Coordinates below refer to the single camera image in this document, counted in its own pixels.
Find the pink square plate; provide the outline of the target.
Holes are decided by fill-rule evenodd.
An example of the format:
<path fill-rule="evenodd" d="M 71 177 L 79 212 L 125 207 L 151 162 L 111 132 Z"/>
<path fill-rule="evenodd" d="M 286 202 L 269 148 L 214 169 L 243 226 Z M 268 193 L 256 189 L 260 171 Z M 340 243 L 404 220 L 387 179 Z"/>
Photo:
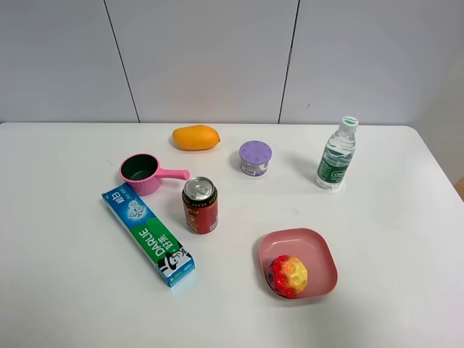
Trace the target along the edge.
<path fill-rule="evenodd" d="M 308 285 L 294 299 L 322 297 L 334 290 L 338 271 L 326 240 L 309 228 L 274 231 L 264 236 L 257 249 L 262 273 L 281 255 L 294 256 L 308 271 Z"/>

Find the orange mango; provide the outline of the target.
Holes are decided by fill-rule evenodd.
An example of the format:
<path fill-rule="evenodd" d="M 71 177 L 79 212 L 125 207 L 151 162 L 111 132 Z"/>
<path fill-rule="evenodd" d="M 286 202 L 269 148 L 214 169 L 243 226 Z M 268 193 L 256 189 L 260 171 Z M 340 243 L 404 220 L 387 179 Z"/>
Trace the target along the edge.
<path fill-rule="evenodd" d="M 212 149 L 220 143 L 219 133 L 206 125 L 177 128 L 172 133 L 175 145 L 187 151 Z"/>

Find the pink toy saucepan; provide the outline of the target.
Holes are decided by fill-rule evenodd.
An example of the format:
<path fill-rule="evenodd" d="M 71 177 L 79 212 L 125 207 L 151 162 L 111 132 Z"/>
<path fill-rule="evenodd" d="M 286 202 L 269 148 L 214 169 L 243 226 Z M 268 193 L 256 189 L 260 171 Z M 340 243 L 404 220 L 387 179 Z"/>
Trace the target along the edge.
<path fill-rule="evenodd" d="M 191 174 L 188 170 L 164 169 L 154 155 L 141 153 L 123 161 L 120 176 L 139 196 L 147 196 L 162 185 L 163 178 L 187 181 Z"/>

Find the blue green toothpaste box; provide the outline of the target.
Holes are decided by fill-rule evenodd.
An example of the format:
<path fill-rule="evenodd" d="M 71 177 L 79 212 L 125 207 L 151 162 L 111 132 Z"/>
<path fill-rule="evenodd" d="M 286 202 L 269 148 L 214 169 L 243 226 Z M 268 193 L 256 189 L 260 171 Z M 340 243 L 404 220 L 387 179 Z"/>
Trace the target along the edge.
<path fill-rule="evenodd" d="M 167 286 L 195 269 L 191 254 L 127 183 L 101 196 Z"/>

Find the purple lid air freshener jar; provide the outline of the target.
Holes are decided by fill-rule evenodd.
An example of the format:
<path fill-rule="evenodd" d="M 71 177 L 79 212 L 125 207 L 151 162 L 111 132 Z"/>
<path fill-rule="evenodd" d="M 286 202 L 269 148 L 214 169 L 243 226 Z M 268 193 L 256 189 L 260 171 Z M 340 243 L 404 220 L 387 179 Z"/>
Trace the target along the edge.
<path fill-rule="evenodd" d="M 272 149 L 263 141 L 247 141 L 239 148 L 241 170 L 250 176 L 264 175 L 272 158 Z"/>

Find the red soda can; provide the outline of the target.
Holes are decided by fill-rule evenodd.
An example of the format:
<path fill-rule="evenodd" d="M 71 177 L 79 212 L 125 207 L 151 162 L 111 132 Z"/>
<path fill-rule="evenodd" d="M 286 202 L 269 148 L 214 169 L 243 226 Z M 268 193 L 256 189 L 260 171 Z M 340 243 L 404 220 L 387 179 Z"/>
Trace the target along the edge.
<path fill-rule="evenodd" d="M 212 232 L 218 224 L 218 190 L 206 177 L 188 180 L 182 190 L 187 226 L 197 234 Z"/>

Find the green label water bottle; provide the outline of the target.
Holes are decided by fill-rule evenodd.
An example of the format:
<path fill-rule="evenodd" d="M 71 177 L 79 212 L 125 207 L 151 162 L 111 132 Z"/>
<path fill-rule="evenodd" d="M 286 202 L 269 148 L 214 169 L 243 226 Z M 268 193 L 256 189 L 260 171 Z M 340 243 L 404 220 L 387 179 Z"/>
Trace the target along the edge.
<path fill-rule="evenodd" d="M 359 121 L 355 117 L 343 117 L 338 129 L 327 140 L 315 174 L 315 182 L 322 189 L 340 189 L 355 153 L 358 125 Z"/>

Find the red yellow dimpled ball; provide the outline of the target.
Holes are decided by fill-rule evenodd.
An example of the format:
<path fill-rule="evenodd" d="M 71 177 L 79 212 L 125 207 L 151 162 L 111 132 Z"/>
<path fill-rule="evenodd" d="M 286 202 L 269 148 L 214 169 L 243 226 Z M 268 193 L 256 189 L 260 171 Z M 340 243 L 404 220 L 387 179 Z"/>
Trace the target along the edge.
<path fill-rule="evenodd" d="M 267 269 L 266 279 L 279 296 L 295 298 L 308 284 L 308 272 L 302 261 L 291 255 L 280 255 Z"/>

